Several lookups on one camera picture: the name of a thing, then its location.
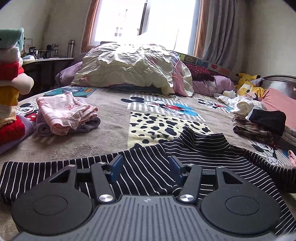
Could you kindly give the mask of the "black white striped shirt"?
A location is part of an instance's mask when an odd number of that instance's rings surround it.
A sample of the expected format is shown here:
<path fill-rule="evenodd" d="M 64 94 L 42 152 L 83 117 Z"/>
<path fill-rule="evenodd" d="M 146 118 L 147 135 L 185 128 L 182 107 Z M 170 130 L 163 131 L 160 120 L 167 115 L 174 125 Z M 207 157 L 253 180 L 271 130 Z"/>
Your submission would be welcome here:
<path fill-rule="evenodd" d="M 295 231 L 295 218 L 279 190 L 295 191 L 295 168 L 274 166 L 259 154 L 230 144 L 221 133 L 202 135 L 184 128 L 180 136 L 157 145 L 137 147 L 121 152 L 123 171 L 111 188 L 116 197 L 131 195 L 176 195 L 180 187 L 173 180 L 169 157 L 176 156 L 183 164 L 196 164 L 204 170 L 224 166 L 249 181 L 280 205 L 277 235 Z M 51 161 L 42 163 L 5 162 L 1 171 L 1 200 L 13 201 L 41 181 L 69 164 L 79 169 L 98 162 L 110 162 L 114 154 Z"/>

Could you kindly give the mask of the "pink folded baby clothes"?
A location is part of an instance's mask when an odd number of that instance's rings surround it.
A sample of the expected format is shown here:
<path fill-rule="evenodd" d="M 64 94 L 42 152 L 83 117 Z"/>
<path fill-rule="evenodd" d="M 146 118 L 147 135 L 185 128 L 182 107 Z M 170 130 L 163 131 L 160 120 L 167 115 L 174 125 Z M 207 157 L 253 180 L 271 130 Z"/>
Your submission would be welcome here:
<path fill-rule="evenodd" d="M 89 133 L 101 123 L 97 114 L 98 107 L 74 97 L 70 91 L 55 96 L 38 97 L 36 102 L 39 108 L 36 130 L 43 137 Z"/>

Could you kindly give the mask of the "white crumpled clothes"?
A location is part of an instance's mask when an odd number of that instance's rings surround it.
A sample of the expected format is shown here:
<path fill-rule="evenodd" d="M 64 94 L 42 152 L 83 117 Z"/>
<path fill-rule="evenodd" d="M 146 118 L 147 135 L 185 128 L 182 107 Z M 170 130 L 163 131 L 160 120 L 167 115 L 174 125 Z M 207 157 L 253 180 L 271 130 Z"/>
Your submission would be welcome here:
<path fill-rule="evenodd" d="M 229 106 L 231 113 L 243 116 L 244 118 L 253 110 L 253 108 L 267 110 L 265 105 L 251 97 L 237 96 L 235 91 L 224 91 L 222 94 L 214 93 L 214 98 L 219 102 Z"/>

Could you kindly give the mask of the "stack of folded clothes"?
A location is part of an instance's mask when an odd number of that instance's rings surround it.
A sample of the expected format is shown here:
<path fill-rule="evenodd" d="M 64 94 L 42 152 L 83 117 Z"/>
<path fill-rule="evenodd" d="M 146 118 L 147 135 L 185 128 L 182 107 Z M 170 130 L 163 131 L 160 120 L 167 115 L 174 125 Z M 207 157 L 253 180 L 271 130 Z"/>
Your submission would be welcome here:
<path fill-rule="evenodd" d="M 33 132 L 33 124 L 16 113 L 19 95 L 30 93 L 33 78 L 23 69 L 24 29 L 1 29 L 1 154 Z"/>

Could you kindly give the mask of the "black folded garment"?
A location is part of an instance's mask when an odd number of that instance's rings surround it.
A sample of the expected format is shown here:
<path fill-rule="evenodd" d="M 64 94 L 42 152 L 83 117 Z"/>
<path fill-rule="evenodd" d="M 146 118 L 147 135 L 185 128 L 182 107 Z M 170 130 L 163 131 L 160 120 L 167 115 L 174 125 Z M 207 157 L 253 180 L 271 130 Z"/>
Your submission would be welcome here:
<path fill-rule="evenodd" d="M 287 117 L 282 111 L 267 111 L 253 108 L 246 118 L 274 135 L 282 136 L 285 131 Z"/>

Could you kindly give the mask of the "dark red dotted cloth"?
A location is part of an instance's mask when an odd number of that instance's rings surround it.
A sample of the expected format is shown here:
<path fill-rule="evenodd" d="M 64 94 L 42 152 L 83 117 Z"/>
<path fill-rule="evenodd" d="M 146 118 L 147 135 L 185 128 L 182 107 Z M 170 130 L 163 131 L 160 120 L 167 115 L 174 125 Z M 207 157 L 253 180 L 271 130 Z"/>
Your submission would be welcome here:
<path fill-rule="evenodd" d="M 196 66 L 189 63 L 184 63 L 191 72 L 193 81 L 214 81 L 215 78 L 211 75 L 207 68 Z"/>

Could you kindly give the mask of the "pink sweatshirt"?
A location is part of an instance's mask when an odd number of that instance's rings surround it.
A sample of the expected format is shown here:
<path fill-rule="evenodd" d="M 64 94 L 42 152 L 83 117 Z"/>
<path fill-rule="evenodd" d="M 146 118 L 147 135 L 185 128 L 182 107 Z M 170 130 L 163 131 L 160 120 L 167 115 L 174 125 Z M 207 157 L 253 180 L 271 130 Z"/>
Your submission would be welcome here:
<path fill-rule="evenodd" d="M 296 155 L 294 154 L 294 152 L 292 150 L 288 150 L 287 154 L 292 165 L 296 166 Z"/>

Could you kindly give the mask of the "yellow pikachu plush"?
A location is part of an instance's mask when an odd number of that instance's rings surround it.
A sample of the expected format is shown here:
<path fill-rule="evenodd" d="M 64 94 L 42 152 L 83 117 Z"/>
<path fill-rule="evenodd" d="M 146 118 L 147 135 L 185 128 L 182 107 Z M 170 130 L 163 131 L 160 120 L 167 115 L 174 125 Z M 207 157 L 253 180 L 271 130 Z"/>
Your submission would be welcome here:
<path fill-rule="evenodd" d="M 239 77 L 235 85 L 237 96 L 253 100 L 260 100 L 263 97 L 266 90 L 261 87 L 264 79 L 260 75 L 252 76 L 245 73 L 237 73 L 236 76 Z"/>

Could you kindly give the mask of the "floral folded bedding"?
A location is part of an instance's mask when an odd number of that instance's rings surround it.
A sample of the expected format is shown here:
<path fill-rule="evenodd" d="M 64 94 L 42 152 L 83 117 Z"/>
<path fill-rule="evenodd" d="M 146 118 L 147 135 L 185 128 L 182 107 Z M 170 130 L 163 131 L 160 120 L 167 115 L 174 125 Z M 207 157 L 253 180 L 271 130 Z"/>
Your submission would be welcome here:
<path fill-rule="evenodd" d="M 280 138 L 280 146 L 283 149 L 291 150 L 295 154 L 295 148 L 296 148 L 296 132 L 293 128 L 289 128 L 288 126 L 285 126 L 285 130 L 283 132 L 283 135 Z"/>

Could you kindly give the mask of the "cream pink crumpled duvet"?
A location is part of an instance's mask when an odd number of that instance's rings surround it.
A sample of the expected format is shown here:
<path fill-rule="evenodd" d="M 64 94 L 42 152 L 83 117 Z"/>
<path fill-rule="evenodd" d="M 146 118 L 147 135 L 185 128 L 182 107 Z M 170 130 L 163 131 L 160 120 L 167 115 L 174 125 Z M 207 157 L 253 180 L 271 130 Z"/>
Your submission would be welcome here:
<path fill-rule="evenodd" d="M 155 87 L 162 94 L 194 94 L 192 75 L 178 54 L 156 44 L 104 43 L 82 59 L 72 85 L 108 87 L 133 85 Z"/>

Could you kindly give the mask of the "pink pillow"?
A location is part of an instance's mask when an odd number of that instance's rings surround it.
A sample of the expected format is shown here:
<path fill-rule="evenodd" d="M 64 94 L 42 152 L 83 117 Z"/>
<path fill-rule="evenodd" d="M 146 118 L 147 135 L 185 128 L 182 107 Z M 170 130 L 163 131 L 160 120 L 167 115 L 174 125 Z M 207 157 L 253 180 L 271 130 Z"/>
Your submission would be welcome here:
<path fill-rule="evenodd" d="M 285 125 L 295 130 L 296 125 L 296 105 L 295 99 L 288 97 L 282 92 L 269 88 L 267 89 L 262 98 L 261 102 L 265 105 L 269 111 L 279 110 L 285 113 L 287 119 Z"/>

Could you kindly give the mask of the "dark side desk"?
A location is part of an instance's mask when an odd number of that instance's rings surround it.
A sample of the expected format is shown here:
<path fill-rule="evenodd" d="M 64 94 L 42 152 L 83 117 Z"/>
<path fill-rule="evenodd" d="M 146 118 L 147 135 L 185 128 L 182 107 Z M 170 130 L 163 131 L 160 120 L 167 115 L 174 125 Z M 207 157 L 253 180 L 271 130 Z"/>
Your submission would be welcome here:
<path fill-rule="evenodd" d="M 35 95 L 52 89 L 56 85 L 55 76 L 69 67 L 74 60 L 74 58 L 49 58 L 23 64 L 24 73 L 34 80 L 30 94 Z"/>

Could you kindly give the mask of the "steel thermos bottle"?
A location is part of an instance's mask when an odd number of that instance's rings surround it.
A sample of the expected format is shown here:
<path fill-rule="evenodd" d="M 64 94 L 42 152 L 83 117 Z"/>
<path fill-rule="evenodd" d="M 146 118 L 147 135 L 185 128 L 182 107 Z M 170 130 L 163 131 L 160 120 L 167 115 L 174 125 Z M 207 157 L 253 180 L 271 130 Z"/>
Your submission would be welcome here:
<path fill-rule="evenodd" d="M 67 49 L 67 57 L 72 58 L 73 57 L 73 49 L 74 49 L 75 41 L 69 40 L 68 42 L 68 49 Z"/>

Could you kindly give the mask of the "dark wooden headboard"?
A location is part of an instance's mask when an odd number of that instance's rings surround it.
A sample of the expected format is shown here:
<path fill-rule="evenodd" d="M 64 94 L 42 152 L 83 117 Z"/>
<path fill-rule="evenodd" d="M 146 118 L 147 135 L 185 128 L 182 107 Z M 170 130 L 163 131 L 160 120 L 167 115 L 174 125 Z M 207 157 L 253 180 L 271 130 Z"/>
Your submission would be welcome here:
<path fill-rule="evenodd" d="M 291 75 L 269 75 L 263 77 L 261 87 L 264 89 L 274 88 L 288 97 L 295 99 L 296 77 Z"/>

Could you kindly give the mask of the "grey curtain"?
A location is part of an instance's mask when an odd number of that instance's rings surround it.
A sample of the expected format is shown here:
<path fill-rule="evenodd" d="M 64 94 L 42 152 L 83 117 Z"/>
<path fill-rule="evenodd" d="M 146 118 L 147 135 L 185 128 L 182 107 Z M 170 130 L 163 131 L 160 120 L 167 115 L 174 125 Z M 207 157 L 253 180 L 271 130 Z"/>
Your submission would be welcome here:
<path fill-rule="evenodd" d="M 231 71 L 242 65 L 246 1 L 210 1 L 203 59 Z"/>

